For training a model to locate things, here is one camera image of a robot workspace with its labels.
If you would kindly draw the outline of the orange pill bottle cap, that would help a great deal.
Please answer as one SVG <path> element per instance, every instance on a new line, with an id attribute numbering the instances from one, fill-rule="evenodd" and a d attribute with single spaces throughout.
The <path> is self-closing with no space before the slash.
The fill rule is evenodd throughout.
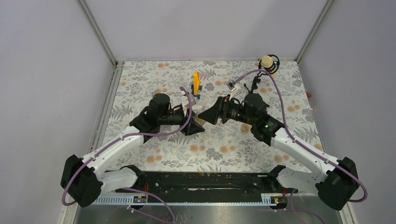
<path id="1" fill-rule="evenodd" d="M 242 124 L 240 131 L 242 134 L 248 134 L 250 132 L 251 126 L 248 124 Z"/>

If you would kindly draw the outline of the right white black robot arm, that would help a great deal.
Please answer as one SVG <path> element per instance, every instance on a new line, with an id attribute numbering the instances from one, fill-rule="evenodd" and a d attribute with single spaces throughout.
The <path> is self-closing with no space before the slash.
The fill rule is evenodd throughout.
<path id="1" fill-rule="evenodd" d="M 355 162 L 348 157 L 341 160 L 304 145 L 301 138 L 270 116 L 267 108 L 268 104 L 259 94 L 246 95 L 242 104 L 230 96 L 224 96 L 218 97 L 215 104 L 198 117 L 213 125 L 219 119 L 222 123 L 231 119 L 251 125 L 250 132 L 257 140 L 288 154 L 309 170 L 301 172 L 276 166 L 269 173 L 270 190 L 297 189 L 318 196 L 334 210 L 342 210 L 360 186 Z"/>

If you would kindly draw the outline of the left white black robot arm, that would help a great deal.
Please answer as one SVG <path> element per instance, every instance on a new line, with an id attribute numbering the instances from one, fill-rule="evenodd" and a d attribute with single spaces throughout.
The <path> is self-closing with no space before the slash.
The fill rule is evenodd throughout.
<path id="1" fill-rule="evenodd" d="M 181 94 L 180 103 L 174 107 L 167 94 L 155 94 L 141 113 L 110 142 L 82 157 L 70 156 L 60 182 L 64 190 L 62 204 L 70 206 L 77 203 L 86 207 L 102 193 L 128 187 L 134 192 L 141 191 L 145 180 L 132 165 L 113 171 L 108 168 L 127 151 L 153 137 L 176 133 L 188 136 L 205 131 L 194 121 L 192 108 L 196 102 L 193 94 L 186 89 L 182 89 Z"/>

